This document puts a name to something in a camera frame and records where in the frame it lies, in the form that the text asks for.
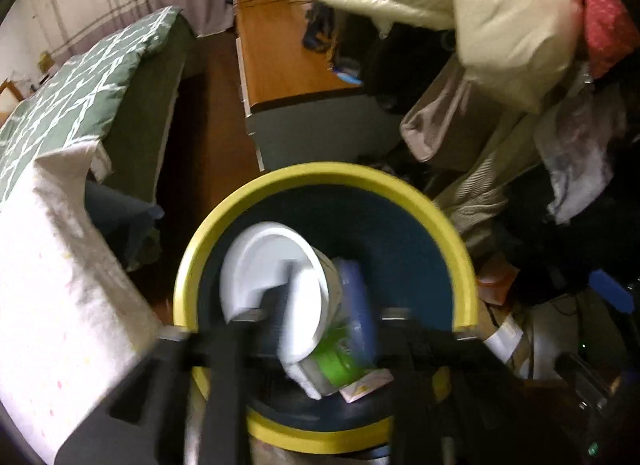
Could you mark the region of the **pink milk carton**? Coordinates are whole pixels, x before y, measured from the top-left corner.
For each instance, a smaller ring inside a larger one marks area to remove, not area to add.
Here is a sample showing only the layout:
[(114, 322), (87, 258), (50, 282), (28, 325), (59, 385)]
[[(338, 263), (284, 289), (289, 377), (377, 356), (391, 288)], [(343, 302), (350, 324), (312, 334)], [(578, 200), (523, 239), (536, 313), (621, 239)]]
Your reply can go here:
[(371, 395), (378, 389), (390, 384), (394, 380), (392, 373), (387, 369), (372, 370), (352, 384), (340, 389), (340, 394), (346, 403), (354, 403)]

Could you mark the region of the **white green bottle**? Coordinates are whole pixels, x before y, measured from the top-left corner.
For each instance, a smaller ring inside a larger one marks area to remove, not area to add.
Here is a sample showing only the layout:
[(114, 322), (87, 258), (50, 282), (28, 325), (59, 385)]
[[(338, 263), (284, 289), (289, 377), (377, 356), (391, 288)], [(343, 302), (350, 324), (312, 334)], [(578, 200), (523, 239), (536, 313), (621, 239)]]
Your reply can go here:
[(332, 263), (338, 286), (329, 288), (330, 304), (337, 307), (320, 341), (305, 359), (284, 367), (307, 397), (320, 400), (337, 393), (372, 370), (378, 352), (378, 333), (358, 263)]

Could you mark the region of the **yellow rimmed blue trash bin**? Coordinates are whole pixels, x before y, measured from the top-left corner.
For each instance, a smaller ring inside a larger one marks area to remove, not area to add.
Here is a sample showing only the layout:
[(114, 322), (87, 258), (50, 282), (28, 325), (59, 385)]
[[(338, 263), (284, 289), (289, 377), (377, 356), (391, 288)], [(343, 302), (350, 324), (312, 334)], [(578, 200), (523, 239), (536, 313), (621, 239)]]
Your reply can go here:
[(337, 259), (359, 263), (375, 307), (405, 308), (425, 329), (477, 326), (472, 261), (442, 211), (405, 181), (339, 162), (275, 170), (218, 204), (183, 254), (174, 320), (207, 331), (258, 306), (297, 260), (304, 272), (286, 353), (307, 357), (343, 303), (329, 273)]

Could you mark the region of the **white dotted table cloth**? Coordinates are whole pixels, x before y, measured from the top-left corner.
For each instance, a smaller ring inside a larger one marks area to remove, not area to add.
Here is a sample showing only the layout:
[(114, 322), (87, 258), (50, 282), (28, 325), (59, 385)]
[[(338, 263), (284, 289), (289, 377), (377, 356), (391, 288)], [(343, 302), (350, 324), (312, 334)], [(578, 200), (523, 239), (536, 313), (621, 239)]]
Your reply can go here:
[(1, 403), (47, 464), (162, 333), (85, 209), (99, 147), (37, 156), (1, 206)]

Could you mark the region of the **beige hanging bag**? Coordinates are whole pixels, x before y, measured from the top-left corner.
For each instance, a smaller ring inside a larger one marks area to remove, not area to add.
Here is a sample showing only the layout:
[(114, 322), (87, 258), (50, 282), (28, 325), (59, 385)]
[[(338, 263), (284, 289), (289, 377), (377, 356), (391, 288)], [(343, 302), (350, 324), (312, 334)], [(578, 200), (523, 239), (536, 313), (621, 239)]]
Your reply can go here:
[(452, 56), (400, 122), (414, 158), (441, 170), (464, 173), (480, 156), (504, 107), (465, 78)]

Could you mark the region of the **red dotted garment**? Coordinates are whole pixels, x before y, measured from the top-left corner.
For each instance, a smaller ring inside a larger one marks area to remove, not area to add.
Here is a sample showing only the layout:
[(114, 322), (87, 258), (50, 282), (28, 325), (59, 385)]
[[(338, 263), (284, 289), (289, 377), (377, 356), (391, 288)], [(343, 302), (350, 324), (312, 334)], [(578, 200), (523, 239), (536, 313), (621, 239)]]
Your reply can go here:
[(584, 0), (584, 37), (594, 80), (639, 48), (639, 30), (621, 0)]

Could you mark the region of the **green checked duvet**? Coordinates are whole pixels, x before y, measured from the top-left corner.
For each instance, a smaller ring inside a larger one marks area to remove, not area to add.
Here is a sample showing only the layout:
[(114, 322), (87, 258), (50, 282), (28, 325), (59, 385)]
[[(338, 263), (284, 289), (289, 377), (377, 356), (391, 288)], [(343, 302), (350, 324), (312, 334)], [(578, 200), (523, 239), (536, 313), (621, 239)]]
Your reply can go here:
[(181, 17), (179, 7), (164, 7), (102, 38), (17, 104), (1, 126), (2, 201), (39, 155), (106, 138), (142, 60), (167, 45)]

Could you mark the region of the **tissue box on far nightstand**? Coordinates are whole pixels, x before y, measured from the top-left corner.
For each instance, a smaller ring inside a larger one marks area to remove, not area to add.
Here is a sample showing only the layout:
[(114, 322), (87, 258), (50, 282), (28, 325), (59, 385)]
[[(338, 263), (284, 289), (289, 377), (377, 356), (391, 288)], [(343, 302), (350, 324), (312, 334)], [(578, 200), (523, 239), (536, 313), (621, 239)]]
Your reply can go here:
[(49, 51), (43, 51), (38, 58), (38, 69), (40, 69), (40, 72), (42, 74), (46, 74), (50, 71), (50, 69), (53, 68), (53, 66), (55, 65), (55, 61), (52, 58), (51, 54)]

